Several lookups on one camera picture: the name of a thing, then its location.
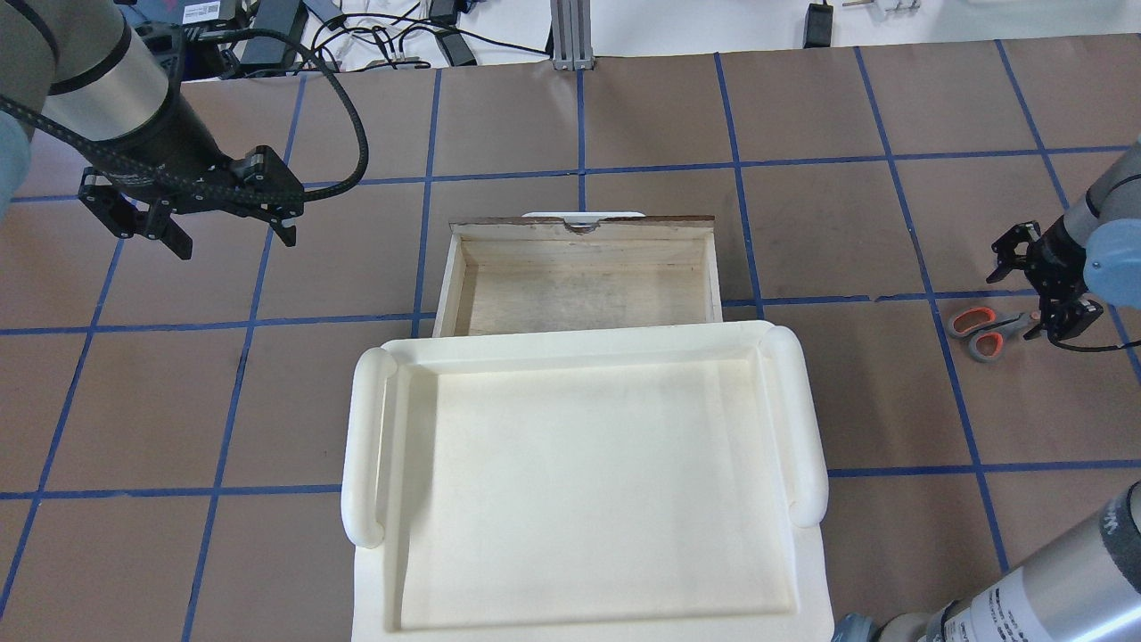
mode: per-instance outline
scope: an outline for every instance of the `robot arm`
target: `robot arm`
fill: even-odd
[[[172,34],[183,36],[180,30]],[[346,180],[306,192],[268,146],[238,160],[224,154],[179,92],[181,62],[176,58],[164,71],[111,0],[0,0],[0,59],[6,62],[0,109],[19,120],[29,135],[29,125],[43,129],[91,162],[79,198],[116,236],[160,239],[188,259],[191,237],[171,214],[224,210],[267,222],[293,245],[292,219],[301,216],[304,203],[355,185],[367,165],[367,143],[335,75],[300,44],[256,29],[200,40],[221,43],[254,35],[297,48],[345,103],[359,151]],[[8,146],[14,146],[10,136]],[[128,197],[147,209],[139,211]]]
[[[1019,253],[1021,246],[1025,252]],[[993,245],[995,283],[1021,269],[1038,292],[1043,331],[1052,343],[1081,335],[1103,311],[1083,298],[1141,307],[1141,139],[1042,234],[1035,221],[1015,225]]]

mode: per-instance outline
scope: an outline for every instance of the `barcode label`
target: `barcode label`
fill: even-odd
[[[218,19],[221,15],[221,2],[201,2],[187,5],[183,9],[183,24],[204,23]]]

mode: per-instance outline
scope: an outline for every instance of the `power adapter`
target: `power adapter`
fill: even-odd
[[[811,3],[804,15],[804,48],[832,46],[832,6]]]

